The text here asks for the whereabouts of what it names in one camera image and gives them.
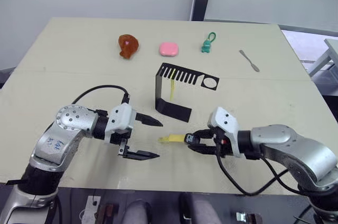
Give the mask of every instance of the beige tabletop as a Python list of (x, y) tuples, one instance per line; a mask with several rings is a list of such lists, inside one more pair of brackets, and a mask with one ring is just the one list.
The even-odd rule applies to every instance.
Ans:
[[(211, 53), (201, 53), (200, 46), (211, 31), (217, 33)], [(139, 40), (139, 50), (130, 60), (119, 56), (121, 34)], [(179, 45), (177, 57), (159, 55), (158, 46), (164, 41)], [(259, 73), (238, 50), (245, 51)], [(155, 74), (162, 62), (220, 78), (216, 91), (176, 84), (174, 102), (193, 109), (189, 123), (155, 110)], [(54, 18), (0, 91), (0, 182), (20, 178), (36, 141), (60, 107), (102, 84), (125, 87), (138, 112), (164, 124), (136, 123), (129, 141), (131, 150), (151, 151), (161, 157), (123, 159), (117, 156), (117, 146), (85, 138), (61, 186), (238, 193), (214, 156), (195, 153), (180, 143), (158, 142), (169, 134), (206, 128), (216, 106), (236, 116), (240, 129), (286, 124), (338, 154), (338, 125), (277, 25)], [(169, 94), (170, 83), (164, 80), (163, 97), (168, 99)], [(119, 90), (103, 89), (85, 96), (79, 104), (111, 110), (121, 97)], [(255, 190), (271, 178), (260, 161), (227, 157), (224, 164), (247, 190)], [(284, 179), (296, 186), (290, 175)], [(274, 184), (265, 193), (287, 192)]]

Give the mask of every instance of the pink sponge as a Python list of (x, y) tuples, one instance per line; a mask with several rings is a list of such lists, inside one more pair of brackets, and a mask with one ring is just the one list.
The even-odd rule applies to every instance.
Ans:
[(159, 46), (159, 52), (162, 56), (174, 57), (179, 53), (177, 43), (164, 42)]

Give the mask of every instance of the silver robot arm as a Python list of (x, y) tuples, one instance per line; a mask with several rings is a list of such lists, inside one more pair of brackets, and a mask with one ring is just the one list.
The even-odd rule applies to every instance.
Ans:
[(235, 157), (268, 158), (285, 166), (308, 194), (324, 221), (338, 221), (337, 157), (322, 143), (305, 138), (285, 125), (269, 125), (240, 131), (235, 117), (218, 107), (208, 121), (214, 141)]
[(158, 157), (146, 151), (134, 153), (128, 150), (127, 142), (135, 120), (162, 126), (152, 117), (137, 113), (127, 103), (113, 108), (109, 117), (106, 111), (93, 111), (79, 105), (61, 108), (38, 140), (21, 180), (9, 181), (16, 185), (1, 213), (0, 224), (45, 222), (50, 208), (55, 208), (60, 179), (83, 137), (120, 145), (118, 155), (124, 158), (146, 160)]

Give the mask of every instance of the green keychain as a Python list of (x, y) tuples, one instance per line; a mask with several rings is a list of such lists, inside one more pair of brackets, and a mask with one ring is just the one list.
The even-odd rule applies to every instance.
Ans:
[(202, 49), (201, 51), (202, 52), (206, 52), (206, 53), (209, 53), (210, 52), (210, 47), (211, 47), (211, 43), (216, 39), (216, 33), (215, 32), (211, 32), (209, 35), (208, 35), (208, 39), (206, 39), (203, 43), (203, 46), (202, 46)]

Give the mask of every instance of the yellow stick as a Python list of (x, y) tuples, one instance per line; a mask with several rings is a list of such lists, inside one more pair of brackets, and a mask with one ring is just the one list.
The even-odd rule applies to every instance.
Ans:
[(174, 75), (176, 69), (173, 70), (173, 72), (171, 73), (171, 89), (170, 89), (170, 101), (172, 101), (174, 99), (174, 90), (175, 90), (175, 80), (172, 79), (172, 76)]
[(161, 137), (160, 142), (184, 142), (185, 135), (170, 134), (168, 137)]

